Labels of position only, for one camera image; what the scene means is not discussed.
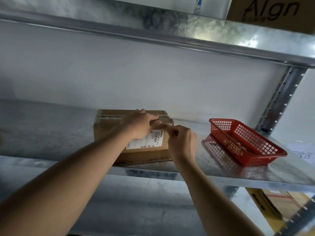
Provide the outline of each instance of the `barcode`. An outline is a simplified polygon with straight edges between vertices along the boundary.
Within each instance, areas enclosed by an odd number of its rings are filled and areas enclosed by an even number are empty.
[[[140,148],[148,148],[148,147],[155,147],[155,145],[141,146]]]

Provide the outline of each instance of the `person's left arm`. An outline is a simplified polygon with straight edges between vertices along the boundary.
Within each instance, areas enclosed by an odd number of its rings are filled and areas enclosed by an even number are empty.
[[[0,235],[66,235],[122,150],[149,134],[157,119],[136,111],[21,187],[0,204]]]

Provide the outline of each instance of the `hand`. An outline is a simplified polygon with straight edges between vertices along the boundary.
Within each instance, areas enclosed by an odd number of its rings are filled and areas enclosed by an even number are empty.
[[[182,162],[195,163],[197,135],[181,125],[167,126],[169,134],[168,152],[176,166]]]
[[[162,123],[160,120],[158,120],[158,118],[158,115],[146,113],[144,109],[137,109],[121,120],[120,127],[130,134],[130,138],[132,140],[143,139],[156,126]]]

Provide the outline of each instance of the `red basket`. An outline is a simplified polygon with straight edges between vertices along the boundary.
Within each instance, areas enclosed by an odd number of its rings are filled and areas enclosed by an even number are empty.
[[[287,152],[235,119],[209,119],[211,134],[243,165],[266,165]]]

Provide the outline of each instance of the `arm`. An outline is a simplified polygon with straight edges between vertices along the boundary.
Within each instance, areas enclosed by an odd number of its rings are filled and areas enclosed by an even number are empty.
[[[195,161],[197,135],[183,126],[168,127],[168,150],[188,186],[208,235],[264,235],[246,215],[220,192]]]
[[[0,235],[65,235],[100,181],[133,139],[161,121],[137,111],[103,139],[58,162],[0,204]]]

